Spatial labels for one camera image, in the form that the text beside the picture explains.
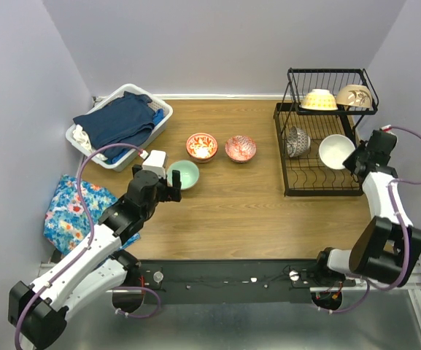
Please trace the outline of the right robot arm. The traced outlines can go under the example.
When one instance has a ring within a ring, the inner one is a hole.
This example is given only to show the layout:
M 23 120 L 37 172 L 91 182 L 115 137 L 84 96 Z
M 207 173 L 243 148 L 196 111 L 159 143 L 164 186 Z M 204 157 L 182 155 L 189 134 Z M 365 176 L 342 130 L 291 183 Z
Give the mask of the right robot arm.
M 348 170 L 361 183 L 371 221 L 350 250 L 328 247 L 317 256 L 313 279 L 327 286 L 342 276 L 359 276 L 376 289 L 404 286 L 421 254 L 421 230 L 407 217 L 398 193 L 402 179 L 389 166 L 398 138 L 393 127 L 372 132 L 355 146 L 334 134 L 319 146 L 320 160 L 333 170 Z

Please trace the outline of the brown lattice pattern bowl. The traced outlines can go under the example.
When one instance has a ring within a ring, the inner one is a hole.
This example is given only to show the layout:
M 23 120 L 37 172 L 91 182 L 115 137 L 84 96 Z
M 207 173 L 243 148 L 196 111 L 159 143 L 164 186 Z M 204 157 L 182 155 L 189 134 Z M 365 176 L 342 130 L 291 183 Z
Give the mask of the brown lattice pattern bowl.
M 287 135 L 287 153 L 290 158 L 296 158 L 309 151 L 311 138 L 303 129 L 293 126 Z

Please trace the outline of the celadon green bowl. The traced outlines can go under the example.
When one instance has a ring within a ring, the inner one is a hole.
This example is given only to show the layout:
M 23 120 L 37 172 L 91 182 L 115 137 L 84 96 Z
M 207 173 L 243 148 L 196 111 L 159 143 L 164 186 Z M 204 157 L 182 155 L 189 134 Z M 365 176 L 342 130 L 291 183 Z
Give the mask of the celadon green bowl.
M 179 171 L 181 190 L 189 190 L 198 181 L 200 173 L 198 166 L 189 160 L 178 160 L 172 163 L 167 170 L 167 182 L 172 185 L 172 171 Z

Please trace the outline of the white ribbed bowl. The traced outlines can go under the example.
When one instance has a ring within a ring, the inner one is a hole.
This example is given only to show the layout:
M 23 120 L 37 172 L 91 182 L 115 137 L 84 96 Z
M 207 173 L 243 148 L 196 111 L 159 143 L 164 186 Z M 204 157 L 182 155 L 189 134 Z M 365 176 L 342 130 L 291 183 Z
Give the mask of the white ribbed bowl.
M 319 145 L 319 157 L 322 163 L 333 170 L 343 170 L 343 162 L 355 151 L 355 145 L 346 136 L 332 134 Z

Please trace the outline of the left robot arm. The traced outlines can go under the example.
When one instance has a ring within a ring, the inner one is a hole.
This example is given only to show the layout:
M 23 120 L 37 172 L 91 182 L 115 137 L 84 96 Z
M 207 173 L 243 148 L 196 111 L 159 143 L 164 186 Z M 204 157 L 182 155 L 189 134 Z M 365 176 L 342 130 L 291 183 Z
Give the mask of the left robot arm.
M 9 291 L 8 320 L 14 346 L 46 349 L 66 329 L 75 311 L 108 289 L 137 283 L 134 262 L 121 248 L 155 213 L 160 202 L 182 199 L 180 172 L 163 166 L 134 167 L 126 193 L 108 207 L 98 223 L 58 264 L 30 284 L 18 281 Z

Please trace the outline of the blue zigzag pattern bowl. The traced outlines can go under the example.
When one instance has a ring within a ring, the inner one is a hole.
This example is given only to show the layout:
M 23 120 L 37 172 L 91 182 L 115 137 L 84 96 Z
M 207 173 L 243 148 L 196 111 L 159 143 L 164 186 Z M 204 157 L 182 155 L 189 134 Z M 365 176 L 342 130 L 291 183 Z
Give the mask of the blue zigzag pattern bowl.
M 225 143 L 225 153 L 235 163 L 250 161 L 256 151 L 257 145 L 249 136 L 232 136 Z

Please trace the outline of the orange floral pattern bowl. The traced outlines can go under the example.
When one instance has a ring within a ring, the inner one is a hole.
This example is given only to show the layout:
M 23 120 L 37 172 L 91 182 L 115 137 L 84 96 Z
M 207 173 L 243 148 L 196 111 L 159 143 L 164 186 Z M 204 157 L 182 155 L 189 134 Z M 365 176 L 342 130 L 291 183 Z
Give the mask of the orange floral pattern bowl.
M 198 152 L 200 149 L 207 149 L 210 152 L 216 152 L 218 150 L 217 140 L 214 136 L 208 133 L 194 133 L 186 141 L 186 151 Z

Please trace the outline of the beige bowl brown leaf pattern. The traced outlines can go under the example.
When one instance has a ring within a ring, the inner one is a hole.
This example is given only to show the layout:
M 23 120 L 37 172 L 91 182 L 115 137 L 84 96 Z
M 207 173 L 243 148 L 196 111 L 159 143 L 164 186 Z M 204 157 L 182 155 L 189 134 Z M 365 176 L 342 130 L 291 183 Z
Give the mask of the beige bowl brown leaf pattern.
M 371 91 L 365 85 L 346 85 L 336 95 L 336 103 L 342 106 L 372 107 Z

